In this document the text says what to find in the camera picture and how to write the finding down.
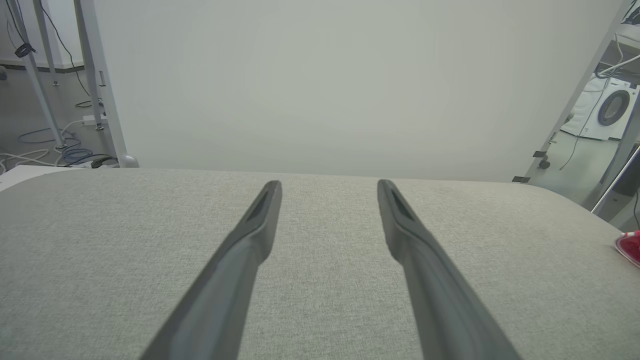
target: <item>black baseboard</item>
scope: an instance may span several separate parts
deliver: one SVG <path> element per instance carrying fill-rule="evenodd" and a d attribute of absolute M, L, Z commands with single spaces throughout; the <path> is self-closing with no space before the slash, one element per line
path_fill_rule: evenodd
<path fill-rule="evenodd" d="M 9 64 L 0 64 L 0 65 L 6 67 L 8 70 L 26 70 L 26 68 L 23 65 L 9 65 Z M 56 69 L 56 73 L 57 74 L 68 74 L 69 72 L 76 72 L 76 71 L 80 71 L 80 70 L 84 70 L 84 65 L 76 66 L 76 67 L 70 67 L 69 69 Z M 51 72 L 48 67 L 39 67 L 38 71 L 40 71 L 40 72 Z"/>

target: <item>floor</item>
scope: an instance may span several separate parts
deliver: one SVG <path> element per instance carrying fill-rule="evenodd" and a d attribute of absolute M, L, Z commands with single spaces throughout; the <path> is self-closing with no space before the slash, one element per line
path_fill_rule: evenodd
<path fill-rule="evenodd" d="M 7 70 L 8 79 L 0 81 L 0 152 L 10 154 L 24 154 L 38 149 L 52 149 L 54 142 L 28 144 L 18 141 L 18 136 L 30 131 L 47 128 L 44 114 L 36 98 L 33 86 L 27 72 L 23 70 Z M 79 72 L 80 79 L 86 87 L 84 71 Z M 48 72 L 41 72 L 42 80 L 47 96 L 53 107 L 54 116 L 58 127 L 63 128 L 68 123 L 81 120 L 84 115 L 92 115 L 91 108 L 75 108 L 75 104 L 86 101 L 89 97 L 80 87 L 76 75 L 56 74 L 58 83 L 53 87 L 52 76 Z M 95 154 L 109 154 L 114 156 L 113 142 L 109 126 L 105 130 L 96 131 L 95 126 L 85 126 L 82 123 L 69 127 L 69 131 L 76 134 L 82 141 L 80 147 L 92 150 Z M 53 139 L 50 131 L 43 131 L 28 137 L 28 141 L 43 141 Z M 44 162 L 53 163 L 59 154 L 50 153 L 40 158 Z M 17 160 L 8 161 L 8 168 L 14 166 Z"/>
<path fill-rule="evenodd" d="M 593 140 L 576 137 L 560 131 L 554 139 L 557 143 L 547 151 L 551 166 L 537 168 L 529 184 L 556 192 L 586 208 L 592 206 L 593 191 L 599 183 L 618 148 L 616 140 Z M 567 162 L 573 146 L 575 153 Z"/>

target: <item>power strip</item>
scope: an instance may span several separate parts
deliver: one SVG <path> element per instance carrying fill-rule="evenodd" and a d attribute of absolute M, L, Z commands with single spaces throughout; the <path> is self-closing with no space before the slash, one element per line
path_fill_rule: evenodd
<path fill-rule="evenodd" d="M 92 126 L 95 125 L 95 118 L 93 117 L 93 115 L 85 115 L 82 117 L 83 120 L 83 124 L 85 126 Z M 107 123 L 107 116 L 100 114 L 100 121 L 103 124 L 108 124 Z"/>

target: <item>blue cable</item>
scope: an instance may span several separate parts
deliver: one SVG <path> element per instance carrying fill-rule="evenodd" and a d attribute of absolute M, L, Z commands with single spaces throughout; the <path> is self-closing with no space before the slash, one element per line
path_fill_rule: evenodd
<path fill-rule="evenodd" d="M 50 139 L 50 140 L 44 140 L 44 141 L 39 141 L 39 142 L 30 142 L 30 141 L 25 141 L 22 138 L 24 136 L 28 136 L 28 135 L 32 135 L 32 134 L 36 134 L 39 133 L 41 131 L 50 131 L 51 128 L 50 127 L 46 127 L 44 129 L 40 129 L 40 130 L 36 130 L 36 131 L 31 131 L 28 133 L 24 133 L 20 136 L 18 136 L 18 141 L 21 143 L 47 143 L 47 142 L 53 142 L 56 141 L 55 139 Z M 79 148 L 77 146 L 80 145 L 80 139 L 76 138 L 76 134 L 75 133 L 71 133 L 70 131 L 64 130 L 64 132 L 62 133 L 62 136 L 65 136 L 65 134 L 68 134 L 70 137 L 68 138 L 64 138 L 65 140 L 73 140 L 76 141 L 77 143 L 73 144 L 73 145 L 69 145 L 66 148 L 64 148 L 62 150 L 62 160 L 66 163 L 73 163 L 77 160 L 81 160 L 87 156 L 90 156 L 93 154 L 93 151 L 89 150 L 89 149 L 83 149 L 83 148 Z"/>

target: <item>red object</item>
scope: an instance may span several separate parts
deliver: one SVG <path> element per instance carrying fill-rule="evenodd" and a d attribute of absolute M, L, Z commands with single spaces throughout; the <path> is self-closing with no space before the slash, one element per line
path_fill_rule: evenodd
<path fill-rule="evenodd" d="M 625 258 L 640 268 L 640 231 L 623 233 L 616 240 L 616 249 Z"/>

